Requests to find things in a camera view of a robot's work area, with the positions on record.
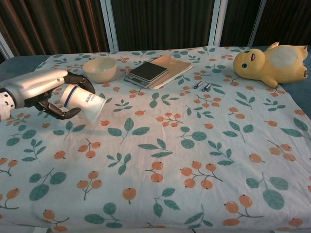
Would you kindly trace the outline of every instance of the white paper cup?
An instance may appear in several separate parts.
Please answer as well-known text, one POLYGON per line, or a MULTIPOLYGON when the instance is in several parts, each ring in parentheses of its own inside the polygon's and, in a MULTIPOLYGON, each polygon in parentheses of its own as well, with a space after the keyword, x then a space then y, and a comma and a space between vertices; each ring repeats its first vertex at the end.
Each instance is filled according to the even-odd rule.
POLYGON ((87 120, 89 123, 94 123, 97 121, 106 99, 78 86, 69 84, 60 102, 67 109, 81 108, 78 116, 87 120))

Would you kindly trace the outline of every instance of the robotic finger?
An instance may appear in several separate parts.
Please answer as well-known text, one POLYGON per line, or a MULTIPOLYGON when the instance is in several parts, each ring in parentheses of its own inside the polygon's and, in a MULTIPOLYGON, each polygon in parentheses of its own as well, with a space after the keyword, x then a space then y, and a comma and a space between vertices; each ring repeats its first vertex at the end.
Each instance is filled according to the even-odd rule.
POLYGON ((0 121, 9 118, 13 109, 33 106, 56 119, 69 119, 75 116, 81 108, 63 112, 48 102, 52 91, 64 83, 76 84, 95 94, 94 86, 86 77, 62 69, 34 71, 1 82, 0 121))

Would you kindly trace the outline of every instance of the floral tablecloth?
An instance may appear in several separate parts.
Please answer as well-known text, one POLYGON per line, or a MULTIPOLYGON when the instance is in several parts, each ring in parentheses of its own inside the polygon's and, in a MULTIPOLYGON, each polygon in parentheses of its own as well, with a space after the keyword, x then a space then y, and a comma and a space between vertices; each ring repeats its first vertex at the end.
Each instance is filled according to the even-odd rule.
MULTIPOLYGON (((311 121, 282 87, 236 76, 245 49, 48 58, 37 69, 82 74, 111 57, 117 74, 94 83, 107 99, 95 125, 35 108, 0 123, 0 225, 310 230, 311 121), (164 54, 194 67, 157 91, 123 80, 164 54)), ((50 99, 60 108, 65 88, 50 99)))

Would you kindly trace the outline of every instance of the orange berry print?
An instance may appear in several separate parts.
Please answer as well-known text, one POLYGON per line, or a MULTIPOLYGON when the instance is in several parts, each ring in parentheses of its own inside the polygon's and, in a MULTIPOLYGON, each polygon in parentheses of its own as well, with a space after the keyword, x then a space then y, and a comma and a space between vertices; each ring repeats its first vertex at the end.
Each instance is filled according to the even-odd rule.
POLYGON ((238 109, 234 108, 234 107, 231 107, 231 108, 229 108, 229 111, 231 111, 233 113, 236 113, 236 112, 238 112, 238 109))
POLYGON ((195 187, 195 180, 188 178, 185 180, 184 184, 185 184, 185 188, 193 188, 195 187))
POLYGON ((99 187, 102 186, 102 184, 103 184, 102 181, 100 181, 100 180, 95 180, 95 181, 92 182, 91 186, 92 186, 92 188, 99 188, 99 187))
POLYGON ((58 225, 58 226, 55 226, 55 227, 54 227, 54 230, 56 230, 56 231, 58 231, 58 232, 65 232, 65 231, 67 231, 68 229, 67 229, 67 227, 58 225))
POLYGON ((302 111, 301 109, 297 109, 297 110, 295 110, 294 112, 295 112, 296 114, 298 114, 298 115, 301 115, 301 116, 304 116, 304 115, 305 115, 305 112, 302 111))
POLYGON ((155 170, 162 170, 163 169, 163 163, 162 162, 153 162, 151 164, 151 167, 155 170))
POLYGON ((181 118, 181 115, 180 114, 178 114, 178 113, 176 113, 176 114, 174 114, 174 116, 173 117, 175 117, 175 118, 181 118))
POLYGON ((162 116, 158 116, 158 117, 156 118, 156 120, 161 122, 161 121, 163 121, 163 120, 164 120, 164 117, 162 117, 162 116))
POLYGON ((228 201, 225 204, 225 208, 229 211, 229 213, 237 213, 239 211, 239 206, 236 202, 234 201, 228 201))
POLYGON ((190 176, 192 175, 192 169, 189 167, 184 167, 183 169, 181 169, 181 174, 183 174, 184 176, 190 176))
POLYGON ((273 120, 268 120, 268 121, 265 121, 268 123, 268 125, 272 126, 272 127, 276 127, 277 126, 277 122, 273 121, 273 120))
POLYGON ((209 180, 202 180, 201 181, 201 186, 204 188, 204 189, 211 189, 213 187, 213 183, 209 180))
POLYGON ((51 125, 50 123, 42 124, 42 128, 43 128, 43 129, 46 129, 46 128, 49 127, 50 125, 51 125))
POLYGON ((9 167, 14 167, 14 166, 16 166, 18 164, 18 161, 17 160, 11 160, 9 163, 8 163, 8 166, 9 167))
POLYGON ((19 189, 16 188, 16 189, 10 190, 10 191, 6 194, 6 197, 7 197, 8 199, 13 199, 13 198, 15 198, 18 194, 19 194, 19 189))
POLYGON ((145 114, 145 111, 139 110, 139 111, 136 111, 135 114, 136 114, 137 116, 142 116, 142 115, 145 114))
POLYGON ((127 188, 123 191, 123 198, 128 200, 128 203, 131 204, 131 200, 136 197, 136 189, 134 188, 127 188))
POLYGON ((101 143, 100 142, 93 142, 91 144, 91 146, 92 146, 93 149, 97 149, 97 148, 101 147, 101 143))
POLYGON ((261 157, 255 153, 250 154, 249 160, 256 163, 256 164, 259 164, 261 162, 265 163, 265 161, 262 161, 261 157))
POLYGON ((303 221, 300 218, 293 218, 288 222, 288 225, 293 226, 293 227, 299 227, 302 225, 303 221))
POLYGON ((93 150, 90 150, 86 153, 86 157, 89 159, 94 158, 95 156, 96 156, 96 152, 93 150))
POLYGON ((240 221, 238 219, 235 218, 229 218, 226 219, 225 221, 223 221, 223 225, 225 226, 236 226, 240 223, 240 221))
POLYGON ((200 169, 202 167, 202 164, 198 161, 193 161, 191 166, 194 168, 194 169, 200 169))
POLYGON ((269 149, 269 151, 270 151, 271 154, 274 154, 274 155, 280 155, 281 154, 281 151, 278 148, 276 148, 276 147, 271 147, 269 149))
POLYGON ((163 176, 160 173, 154 173, 151 175, 152 182, 161 182, 163 180, 163 176))
POLYGON ((96 179, 98 177, 98 172, 97 171, 91 171, 88 176, 89 179, 96 179))
POLYGON ((6 161, 8 161, 7 158, 1 158, 1 159, 0 159, 0 165, 5 164, 6 161))
POLYGON ((253 90, 254 91, 254 88, 252 86, 246 86, 245 87, 247 90, 253 90))
POLYGON ((231 85, 231 86, 238 86, 239 83, 238 83, 238 82, 231 82, 230 85, 231 85))
POLYGON ((290 145, 288 144, 281 144, 280 147, 283 149, 283 150, 286 150, 286 151, 291 151, 292 148, 290 147, 290 145))
POLYGON ((66 153, 63 150, 60 150, 54 155, 54 159, 65 159, 66 153))
POLYGON ((219 107, 219 103, 217 103, 217 102, 213 102, 211 105, 214 107, 219 107))
POLYGON ((214 164, 206 164, 206 169, 209 171, 215 171, 216 170, 216 165, 214 164))
POLYGON ((54 219, 55 214, 54 214, 53 210, 44 210, 43 217, 45 217, 47 219, 54 219))
POLYGON ((214 126, 212 124, 204 124, 204 127, 208 130, 211 130, 214 126))
POLYGON ((88 181, 79 181, 77 183, 77 188, 86 188, 88 186, 88 181))
POLYGON ((292 154, 289 154, 289 153, 284 153, 283 157, 284 157, 284 159, 286 159, 288 161, 296 161, 296 158, 292 154))
POLYGON ((245 115, 239 113, 239 114, 236 114, 235 117, 236 117, 237 119, 244 119, 244 118, 245 118, 245 115))
POLYGON ((253 201, 251 200, 251 198, 244 194, 239 196, 239 201, 245 207, 251 207, 253 204, 253 201))
POLYGON ((88 149, 88 145, 82 145, 79 147, 78 151, 79 152, 85 152, 85 151, 87 151, 87 149, 88 149))
POLYGON ((171 126, 172 126, 172 127, 177 127, 178 124, 177 124, 176 122, 173 122, 173 123, 171 123, 171 126))
POLYGON ((109 120, 103 120, 103 121, 101 121, 101 125, 102 126, 107 126, 107 125, 109 125, 109 120))

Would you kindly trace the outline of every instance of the green leaf print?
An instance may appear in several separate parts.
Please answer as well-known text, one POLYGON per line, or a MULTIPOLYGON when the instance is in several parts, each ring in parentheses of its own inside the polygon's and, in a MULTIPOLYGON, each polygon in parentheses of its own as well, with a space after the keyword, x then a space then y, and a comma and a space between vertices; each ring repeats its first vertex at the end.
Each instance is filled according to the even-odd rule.
POLYGON ((153 157, 153 158, 162 158, 162 157, 168 156, 168 155, 170 155, 172 153, 173 152, 159 152, 159 153, 156 153, 156 154, 152 154, 151 157, 153 157))
POLYGON ((164 200, 164 204, 173 210, 180 210, 178 205, 172 200, 164 200))
POLYGON ((108 128, 108 133, 115 137, 119 137, 122 135, 122 131, 116 128, 108 128))
POLYGON ((173 154, 172 151, 166 149, 166 144, 163 140, 161 140, 160 138, 157 138, 156 141, 159 144, 160 148, 154 144, 149 144, 149 143, 139 144, 138 147, 145 149, 145 150, 164 150, 164 152, 158 152, 158 153, 152 154, 151 157, 153 158, 161 158, 161 157, 165 157, 167 155, 173 154))
POLYGON ((183 139, 180 143, 186 149, 191 149, 195 145, 195 143, 190 139, 183 139))
POLYGON ((50 184, 59 184, 64 182, 64 180, 66 179, 67 175, 64 172, 57 172, 54 175, 52 175, 51 179, 50 179, 50 184))
POLYGON ((106 227, 110 227, 110 228, 121 228, 122 224, 119 222, 108 222, 106 223, 106 227))
POLYGON ((30 200, 32 200, 32 201, 39 200, 39 199, 43 198, 48 193, 50 187, 48 185, 44 184, 44 182, 46 181, 46 179, 48 177, 51 176, 51 179, 50 179, 51 184, 59 184, 59 183, 62 183, 66 179, 66 174, 63 172, 57 172, 57 173, 52 175, 53 170, 54 170, 54 168, 52 168, 51 171, 49 171, 49 173, 47 173, 44 176, 41 176, 39 173, 35 173, 34 175, 32 175, 30 177, 29 182, 31 182, 31 183, 34 183, 34 181, 36 179, 38 179, 39 176, 41 176, 39 178, 39 180, 43 179, 41 184, 37 185, 35 188, 32 189, 32 191, 29 195, 30 200))
POLYGON ((105 219, 102 216, 96 215, 96 214, 87 215, 84 217, 84 220, 86 222, 93 223, 93 224, 103 224, 103 222, 105 221, 105 219))
POLYGON ((29 182, 30 183, 36 183, 38 180, 41 179, 41 175, 39 173, 35 173, 34 175, 32 175, 30 178, 29 178, 29 182))
POLYGON ((49 187, 46 184, 40 184, 33 188, 29 195, 30 200, 39 200, 43 198, 49 191, 49 187))
POLYGON ((274 186, 274 188, 277 188, 279 190, 287 190, 288 189, 287 181, 280 178, 280 177, 270 177, 270 182, 274 186))
POLYGON ((103 224, 105 221, 111 221, 106 223, 107 227, 110 228, 120 228, 122 227, 121 223, 118 223, 120 219, 116 219, 113 215, 116 212, 116 205, 114 203, 107 203, 103 207, 103 211, 107 214, 107 218, 104 218, 98 214, 90 214, 84 217, 84 220, 93 224, 103 224))
POLYGON ((137 128, 132 132, 132 135, 144 135, 145 133, 149 131, 149 129, 150 129, 149 127, 137 128))
POLYGON ((264 183, 265 191, 262 193, 263 199, 266 201, 267 205, 274 209, 274 210, 280 210, 284 207, 284 199, 282 195, 272 190, 268 187, 267 181, 269 181, 272 186, 278 190, 287 190, 288 189, 288 183, 286 180, 280 178, 280 177, 271 177, 270 180, 266 179, 263 175, 263 172, 261 173, 262 179, 258 182, 257 180, 253 178, 247 178, 246 183, 251 188, 258 188, 259 184, 261 182, 264 183))
POLYGON ((138 145, 140 148, 146 149, 146 150, 155 150, 158 149, 157 146, 153 145, 153 144, 140 144, 138 145))
POLYGON ((104 205, 104 212, 108 215, 113 215, 116 212, 116 205, 114 203, 107 203, 104 205))
POLYGON ((161 217, 162 216, 162 213, 163 213, 163 207, 158 203, 158 201, 163 201, 164 204, 173 209, 173 210, 180 210, 178 205, 176 204, 176 202, 174 202, 173 200, 168 200, 168 199, 165 199, 163 200, 161 197, 170 197, 171 195, 173 195, 175 192, 175 189, 174 188, 166 188, 163 190, 162 192, 162 195, 157 197, 157 198, 154 198, 155 200, 155 204, 154 204, 154 214, 158 217, 161 217))
POLYGON ((301 120, 297 119, 294 117, 294 124, 295 126, 297 126, 299 129, 303 130, 303 131, 308 131, 308 126, 302 122, 301 120))
POLYGON ((133 120, 129 117, 129 118, 125 121, 124 129, 125 129, 126 131, 131 131, 133 127, 134 127, 134 122, 133 122, 133 120))
POLYGON ((162 213, 163 213, 162 206, 156 202, 154 204, 154 214, 158 217, 161 217, 162 213))
POLYGON ((259 182, 253 178, 247 178, 246 179, 246 184, 250 187, 250 188, 258 188, 259 187, 259 182))
POLYGON ((161 146, 163 149, 166 148, 166 144, 163 140, 161 140, 160 138, 157 138, 156 141, 159 144, 159 146, 161 146))
POLYGON ((174 192, 175 192, 174 188, 166 188, 166 189, 163 190, 162 196, 163 197, 169 197, 169 196, 173 195, 174 192))
POLYGON ((288 134, 289 136, 293 136, 293 137, 302 137, 302 134, 297 131, 297 130, 293 130, 293 129, 281 129, 284 133, 288 134))
POLYGON ((195 222, 196 220, 198 220, 202 215, 203 215, 203 212, 200 212, 200 213, 198 213, 198 214, 196 214, 196 215, 194 215, 194 216, 188 218, 184 224, 193 223, 193 222, 195 222))
POLYGON ((267 189, 263 192, 262 196, 272 209, 280 210, 284 207, 284 199, 279 192, 267 189))

